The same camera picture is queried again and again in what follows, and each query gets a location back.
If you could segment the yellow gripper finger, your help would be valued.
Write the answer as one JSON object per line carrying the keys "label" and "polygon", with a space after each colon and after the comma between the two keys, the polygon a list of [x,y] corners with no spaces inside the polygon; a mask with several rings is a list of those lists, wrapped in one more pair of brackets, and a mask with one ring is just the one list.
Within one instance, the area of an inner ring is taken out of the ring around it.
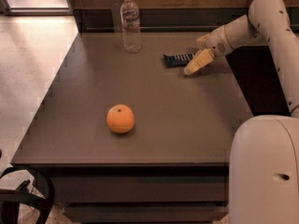
{"label": "yellow gripper finger", "polygon": [[210,49],[210,34],[198,37],[196,39],[196,44],[199,49]]}
{"label": "yellow gripper finger", "polygon": [[211,49],[199,50],[191,61],[188,62],[187,66],[184,68],[184,74],[190,76],[210,64],[214,60],[214,52]]}

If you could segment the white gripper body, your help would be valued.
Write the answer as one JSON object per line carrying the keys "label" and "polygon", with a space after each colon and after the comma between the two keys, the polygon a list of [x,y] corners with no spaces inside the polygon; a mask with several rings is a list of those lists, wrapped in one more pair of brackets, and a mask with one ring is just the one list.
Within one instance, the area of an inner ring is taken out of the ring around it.
{"label": "white gripper body", "polygon": [[227,38],[225,26],[217,28],[208,35],[206,47],[211,49],[217,57],[226,56],[234,51]]}

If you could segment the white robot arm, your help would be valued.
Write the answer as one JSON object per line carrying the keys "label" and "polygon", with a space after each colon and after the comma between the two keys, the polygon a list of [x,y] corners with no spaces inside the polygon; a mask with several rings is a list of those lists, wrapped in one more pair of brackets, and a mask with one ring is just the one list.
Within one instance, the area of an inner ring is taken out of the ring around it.
{"label": "white robot arm", "polygon": [[253,0],[197,43],[185,74],[226,58],[253,114],[231,147],[229,223],[299,224],[299,39],[283,0]]}

